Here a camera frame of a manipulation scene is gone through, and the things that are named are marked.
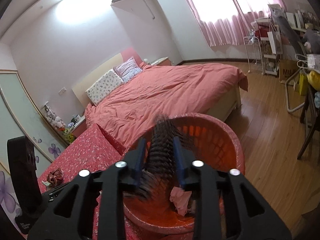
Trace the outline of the brown red scrunchie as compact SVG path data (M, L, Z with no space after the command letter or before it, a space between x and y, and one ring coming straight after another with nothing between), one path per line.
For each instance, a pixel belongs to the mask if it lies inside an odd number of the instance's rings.
M60 186L63 183L63 171L61 168L49 172L47 176L47 182L49 183L50 187Z

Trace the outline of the pink paper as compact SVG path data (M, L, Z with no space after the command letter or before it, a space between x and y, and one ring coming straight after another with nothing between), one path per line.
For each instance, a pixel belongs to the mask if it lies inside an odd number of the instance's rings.
M179 215L185 216L187 214L191 194L191 191L184 191L180 187L173 187L170 193L170 201L176 207Z

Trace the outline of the black mesh net bag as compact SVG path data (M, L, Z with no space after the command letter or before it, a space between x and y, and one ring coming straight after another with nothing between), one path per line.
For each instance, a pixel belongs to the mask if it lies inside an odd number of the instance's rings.
M183 148L195 149L192 139L179 131L173 120L166 115L157 116L140 186L135 191L135 195L141 200L156 199L160 194L166 193L167 187L173 182L176 171L174 137L179 138Z

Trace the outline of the pale green wrapper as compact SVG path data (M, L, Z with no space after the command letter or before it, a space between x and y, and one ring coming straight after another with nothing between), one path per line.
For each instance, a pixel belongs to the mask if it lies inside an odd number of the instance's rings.
M51 183L48 181L41 181L43 185L45 185L46 187L51 187Z

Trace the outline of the stuffed toy stack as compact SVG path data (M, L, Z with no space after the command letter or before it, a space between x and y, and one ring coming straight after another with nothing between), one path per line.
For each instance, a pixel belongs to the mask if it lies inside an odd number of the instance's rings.
M52 110L48 103L45 103L42 107L47 121L50 123L53 129L63 137L64 141L69 145L75 140L74 134L71 132L70 128L66 123Z

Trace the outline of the pink left nightstand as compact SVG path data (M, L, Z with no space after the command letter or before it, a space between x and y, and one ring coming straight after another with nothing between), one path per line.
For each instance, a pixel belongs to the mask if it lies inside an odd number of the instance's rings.
M82 116L79 120L79 122L77 122L71 129L71 132L73 133L73 135L77 138L79 137L85 130L87 129L87 125L86 125L86 118L85 116Z

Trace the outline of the red floral tablecloth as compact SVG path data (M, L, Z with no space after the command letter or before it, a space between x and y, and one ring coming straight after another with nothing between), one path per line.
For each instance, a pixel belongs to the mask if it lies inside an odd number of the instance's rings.
M50 172L62 171L62 182L67 183L78 175L81 170L96 172L105 170L121 158L124 146L116 141L98 125L93 125L69 145L55 161L39 176L40 191L50 189L44 182Z

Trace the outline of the beige bed headboard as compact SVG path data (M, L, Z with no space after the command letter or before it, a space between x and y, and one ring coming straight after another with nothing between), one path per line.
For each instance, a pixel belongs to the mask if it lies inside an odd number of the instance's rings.
M143 62L140 56L136 53L133 48L127 48L124 51L114 55L114 57L105 61L89 74L87 74L82 80L80 80L76 85L72 87L72 91L80 101L81 105L86 108L90 102L89 97L86 94L86 90L91 87L99 78L101 78L105 73L111 70L113 67L116 67L129 58L134 57L136 63L139 65Z

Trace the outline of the white floral pillow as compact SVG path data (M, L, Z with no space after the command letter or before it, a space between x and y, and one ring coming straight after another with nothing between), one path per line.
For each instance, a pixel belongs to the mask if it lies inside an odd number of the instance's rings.
M86 90L86 95L89 97L91 103L97 106L122 83L122 78L111 69Z

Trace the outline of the pink striped pillow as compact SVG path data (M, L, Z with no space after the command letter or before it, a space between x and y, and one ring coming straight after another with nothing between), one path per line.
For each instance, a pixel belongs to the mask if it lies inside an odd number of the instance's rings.
M113 70L121 77L124 83L127 83L142 72L142 69L137 65L134 57L130 57L126 62L115 66Z

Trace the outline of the pink bed duvet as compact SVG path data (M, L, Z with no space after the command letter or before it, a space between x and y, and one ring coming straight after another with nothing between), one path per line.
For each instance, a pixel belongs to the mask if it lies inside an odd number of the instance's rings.
M127 147L159 115L207 113L235 86L248 90L247 76L228 64L145 65L97 106L87 105L86 126L98 124Z

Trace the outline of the brown paper shopping bag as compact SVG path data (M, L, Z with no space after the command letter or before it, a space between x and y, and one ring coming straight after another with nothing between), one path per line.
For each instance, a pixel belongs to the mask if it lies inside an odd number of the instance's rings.
M299 70L297 61L280 59L279 60L279 81L285 83L289 77Z

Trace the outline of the yellow bag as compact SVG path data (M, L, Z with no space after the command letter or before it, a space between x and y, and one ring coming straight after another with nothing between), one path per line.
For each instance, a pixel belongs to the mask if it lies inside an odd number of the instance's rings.
M316 90L320 91L320 74L316 71L311 71L307 74L308 83Z

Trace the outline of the right nightstand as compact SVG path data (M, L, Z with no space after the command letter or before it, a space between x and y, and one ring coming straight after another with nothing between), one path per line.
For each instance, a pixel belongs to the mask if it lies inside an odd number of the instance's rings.
M152 63L150 63L152 66L170 66L171 65L171 61L168 57L162 57L159 58L155 61L153 61Z

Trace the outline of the pink window curtain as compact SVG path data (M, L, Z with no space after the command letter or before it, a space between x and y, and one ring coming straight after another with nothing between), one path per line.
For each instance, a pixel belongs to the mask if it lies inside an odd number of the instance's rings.
M283 0L186 0L210 47L243 44L251 23L270 15L269 5Z

